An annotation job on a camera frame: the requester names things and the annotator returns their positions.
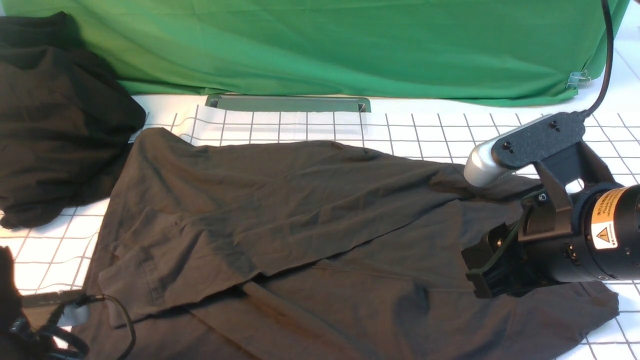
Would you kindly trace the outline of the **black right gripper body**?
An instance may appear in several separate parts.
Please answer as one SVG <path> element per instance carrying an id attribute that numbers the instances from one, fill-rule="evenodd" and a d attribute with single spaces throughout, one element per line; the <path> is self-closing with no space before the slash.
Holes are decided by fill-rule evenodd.
<path id="1" fill-rule="evenodd" d="M 571 246 L 581 215 L 573 198 L 566 199 L 560 208 L 545 191 L 528 194 L 521 200 L 517 221 L 499 224 L 461 252 L 477 298 L 522 297 L 569 284 L 574 270 Z"/>

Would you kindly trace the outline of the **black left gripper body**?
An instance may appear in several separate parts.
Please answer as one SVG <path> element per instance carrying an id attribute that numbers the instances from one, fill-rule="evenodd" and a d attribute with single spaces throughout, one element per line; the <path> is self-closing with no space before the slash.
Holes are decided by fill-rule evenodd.
<path id="1" fill-rule="evenodd" d="M 89 351 L 86 342 L 57 325 L 33 329 L 24 316 L 11 324 L 1 322 L 2 360 L 84 360 Z"/>

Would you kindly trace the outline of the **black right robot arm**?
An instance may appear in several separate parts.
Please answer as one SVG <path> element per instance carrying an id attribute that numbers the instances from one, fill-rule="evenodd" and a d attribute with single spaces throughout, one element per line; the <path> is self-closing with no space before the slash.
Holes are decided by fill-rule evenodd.
<path id="1" fill-rule="evenodd" d="M 639 279 L 639 186 L 604 184 L 569 198 L 574 207 L 563 212 L 545 192 L 531 193 L 517 221 L 501 223 L 462 251 L 477 298 Z"/>

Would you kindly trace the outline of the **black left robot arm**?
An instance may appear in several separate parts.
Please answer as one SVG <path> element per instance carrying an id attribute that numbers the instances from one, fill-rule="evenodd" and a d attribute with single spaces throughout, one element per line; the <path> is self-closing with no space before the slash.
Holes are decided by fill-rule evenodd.
<path id="1" fill-rule="evenodd" d="M 89 346 L 58 323 L 83 291 L 41 292 L 22 296 L 15 283 L 11 250 L 0 255 L 0 355 L 2 360 L 84 360 Z"/>

